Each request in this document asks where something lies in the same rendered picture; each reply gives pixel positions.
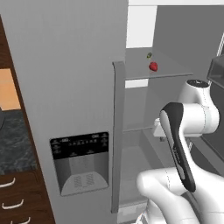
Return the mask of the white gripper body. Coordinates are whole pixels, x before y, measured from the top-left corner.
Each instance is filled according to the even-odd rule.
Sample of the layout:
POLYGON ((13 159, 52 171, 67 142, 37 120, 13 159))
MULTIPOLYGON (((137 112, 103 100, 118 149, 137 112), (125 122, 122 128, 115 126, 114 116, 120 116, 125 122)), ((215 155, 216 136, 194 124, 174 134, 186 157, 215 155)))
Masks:
POLYGON ((154 126, 153 126, 152 133, 153 133, 154 137, 158 137, 159 138, 160 142, 164 142, 165 141, 166 135, 165 135, 164 130, 163 130, 162 126, 161 126, 159 118, 157 118, 154 121, 154 126))

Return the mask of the dark wooden drawer cabinet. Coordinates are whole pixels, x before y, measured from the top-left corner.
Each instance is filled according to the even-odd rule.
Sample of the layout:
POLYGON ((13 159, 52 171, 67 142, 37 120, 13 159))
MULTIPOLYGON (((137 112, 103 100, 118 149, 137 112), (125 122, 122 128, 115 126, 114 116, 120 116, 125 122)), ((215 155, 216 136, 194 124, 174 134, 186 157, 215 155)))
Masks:
POLYGON ((56 224, 0 16, 0 224, 31 217, 30 224, 56 224), (21 207, 3 210, 18 204, 21 207))

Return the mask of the grey fridge door with dispenser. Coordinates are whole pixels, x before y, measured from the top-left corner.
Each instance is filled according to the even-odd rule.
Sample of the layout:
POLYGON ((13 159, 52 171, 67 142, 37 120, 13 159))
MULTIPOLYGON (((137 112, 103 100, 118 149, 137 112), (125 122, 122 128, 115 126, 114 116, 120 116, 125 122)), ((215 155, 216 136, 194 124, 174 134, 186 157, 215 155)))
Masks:
POLYGON ((63 197, 50 139, 114 126, 128 0, 0 0, 0 16, 56 224, 116 224, 111 188, 63 197))

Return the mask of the grey fridge interior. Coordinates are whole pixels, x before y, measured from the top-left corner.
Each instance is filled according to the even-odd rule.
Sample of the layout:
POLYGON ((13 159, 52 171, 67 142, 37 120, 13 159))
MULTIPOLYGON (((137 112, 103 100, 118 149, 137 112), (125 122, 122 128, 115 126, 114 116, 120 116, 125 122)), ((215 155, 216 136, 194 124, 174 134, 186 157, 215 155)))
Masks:
POLYGON ((152 134, 159 110, 175 102, 188 79, 207 78, 211 58, 224 32, 224 6, 160 6, 157 8, 153 48, 189 68, 192 75, 154 79, 125 78, 122 160, 118 220, 135 219, 146 198, 136 178, 145 170, 174 166, 168 143, 152 134))

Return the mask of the glass fridge shelf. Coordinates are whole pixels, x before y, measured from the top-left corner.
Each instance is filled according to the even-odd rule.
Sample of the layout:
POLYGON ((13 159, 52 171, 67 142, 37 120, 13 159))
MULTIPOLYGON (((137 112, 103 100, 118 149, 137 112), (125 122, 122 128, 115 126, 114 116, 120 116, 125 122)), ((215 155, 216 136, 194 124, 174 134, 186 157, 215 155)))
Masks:
POLYGON ((177 61, 153 47, 127 48, 125 68, 127 80, 154 79, 193 74, 189 68, 180 65, 177 61), (152 53, 150 58, 147 58, 148 53, 152 53), (156 72, 149 69, 149 64, 152 61, 157 62, 156 72))

